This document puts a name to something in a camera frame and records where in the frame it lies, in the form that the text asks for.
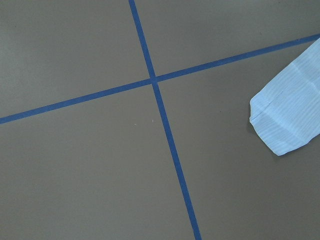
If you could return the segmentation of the light blue button shirt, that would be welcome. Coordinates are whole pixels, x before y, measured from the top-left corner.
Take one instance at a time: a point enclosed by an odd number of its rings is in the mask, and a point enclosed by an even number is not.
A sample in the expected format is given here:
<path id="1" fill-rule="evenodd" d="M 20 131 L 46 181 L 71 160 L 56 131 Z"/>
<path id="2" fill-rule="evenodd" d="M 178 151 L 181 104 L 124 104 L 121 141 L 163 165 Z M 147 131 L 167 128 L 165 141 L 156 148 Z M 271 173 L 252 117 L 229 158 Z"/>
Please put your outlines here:
<path id="1" fill-rule="evenodd" d="M 277 156 L 320 133 L 320 41 L 279 72 L 249 102 L 249 122 Z"/>

